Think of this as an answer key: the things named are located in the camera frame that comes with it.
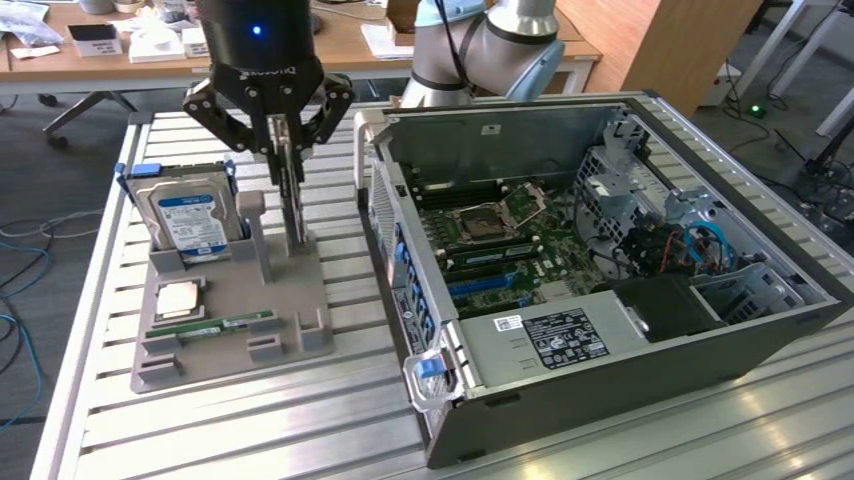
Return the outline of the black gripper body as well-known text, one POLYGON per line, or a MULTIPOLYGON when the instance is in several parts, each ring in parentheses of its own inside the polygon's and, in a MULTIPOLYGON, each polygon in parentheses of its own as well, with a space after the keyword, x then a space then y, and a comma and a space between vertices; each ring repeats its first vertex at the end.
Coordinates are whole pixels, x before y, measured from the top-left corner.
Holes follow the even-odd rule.
POLYGON ((324 78, 306 1, 198 1, 210 67, 196 118, 222 120, 224 97, 249 117, 300 118, 324 78))

